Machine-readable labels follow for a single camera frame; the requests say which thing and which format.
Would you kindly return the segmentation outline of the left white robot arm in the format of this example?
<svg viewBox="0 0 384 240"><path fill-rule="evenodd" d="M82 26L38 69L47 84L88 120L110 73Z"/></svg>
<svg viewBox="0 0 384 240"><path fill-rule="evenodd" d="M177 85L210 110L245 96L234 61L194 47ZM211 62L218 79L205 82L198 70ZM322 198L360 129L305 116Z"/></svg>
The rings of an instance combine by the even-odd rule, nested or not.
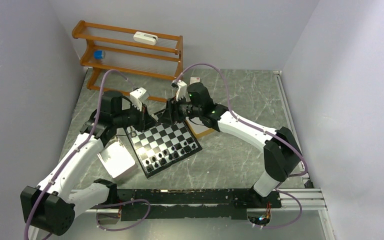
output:
<svg viewBox="0 0 384 240"><path fill-rule="evenodd" d="M90 208L112 208L118 204L117 185L109 180L97 179L76 193L72 193L72 189L118 129L133 127L143 132L155 126L156 120L143 103L148 97L142 87L130 92L128 97L112 90L100 94L96 110L80 129L69 152L46 178L21 192L25 239L29 238L31 226L61 236L76 217Z"/></svg>

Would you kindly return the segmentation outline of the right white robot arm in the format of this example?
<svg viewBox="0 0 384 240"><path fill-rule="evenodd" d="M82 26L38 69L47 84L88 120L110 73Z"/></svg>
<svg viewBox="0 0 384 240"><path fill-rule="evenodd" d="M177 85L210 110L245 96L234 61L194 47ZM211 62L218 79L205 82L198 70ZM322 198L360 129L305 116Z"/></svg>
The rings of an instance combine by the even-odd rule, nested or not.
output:
<svg viewBox="0 0 384 240"><path fill-rule="evenodd" d="M176 96L166 101L158 122L174 125L187 118L199 118L205 127L235 136L260 150L264 172L253 184L249 199L255 207L262 207L268 202L269 194L290 177L301 162L302 154L292 131L287 127L274 129L259 125L225 105L214 103L202 83L187 86L180 82L177 86Z"/></svg>

